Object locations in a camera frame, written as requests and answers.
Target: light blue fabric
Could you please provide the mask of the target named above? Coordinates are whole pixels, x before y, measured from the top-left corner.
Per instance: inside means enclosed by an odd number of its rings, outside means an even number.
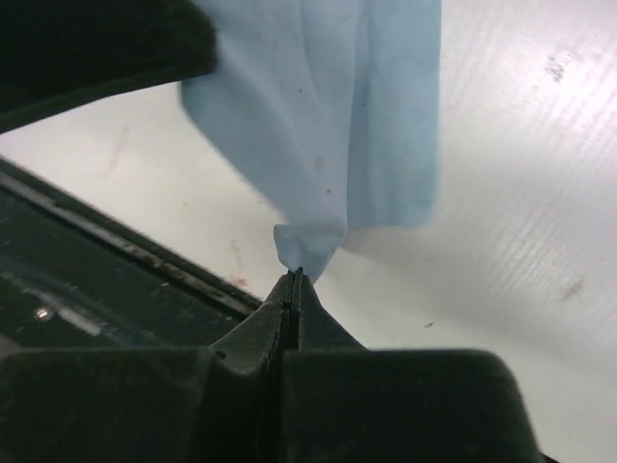
[[[430,218],[440,0],[194,1],[220,64],[184,106],[286,217],[285,266],[315,281],[348,227]]]

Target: white surface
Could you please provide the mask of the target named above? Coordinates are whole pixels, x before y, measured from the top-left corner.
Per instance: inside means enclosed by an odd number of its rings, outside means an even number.
[[[317,286],[369,346],[502,356],[562,463],[617,461],[616,91],[617,2],[444,0],[435,219],[352,233]],[[280,218],[174,86],[23,127],[0,152],[256,296],[283,272]]]

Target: folded cloth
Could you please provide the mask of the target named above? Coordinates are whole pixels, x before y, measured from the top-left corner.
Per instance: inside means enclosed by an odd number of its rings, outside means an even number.
[[[184,107],[287,219],[287,268],[315,281],[348,227],[429,219],[439,0],[193,1],[219,67],[183,82]]]

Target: blue cloth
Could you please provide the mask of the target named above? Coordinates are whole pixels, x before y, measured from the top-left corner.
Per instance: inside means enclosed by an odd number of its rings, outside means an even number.
[[[430,218],[440,0],[194,1],[220,64],[184,107],[284,214],[286,267],[315,281],[348,227]]]

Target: towel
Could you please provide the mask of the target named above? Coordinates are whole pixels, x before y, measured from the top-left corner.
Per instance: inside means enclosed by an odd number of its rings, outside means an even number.
[[[440,0],[193,1],[219,66],[183,105],[284,215],[283,265],[316,281],[349,228],[429,220]]]

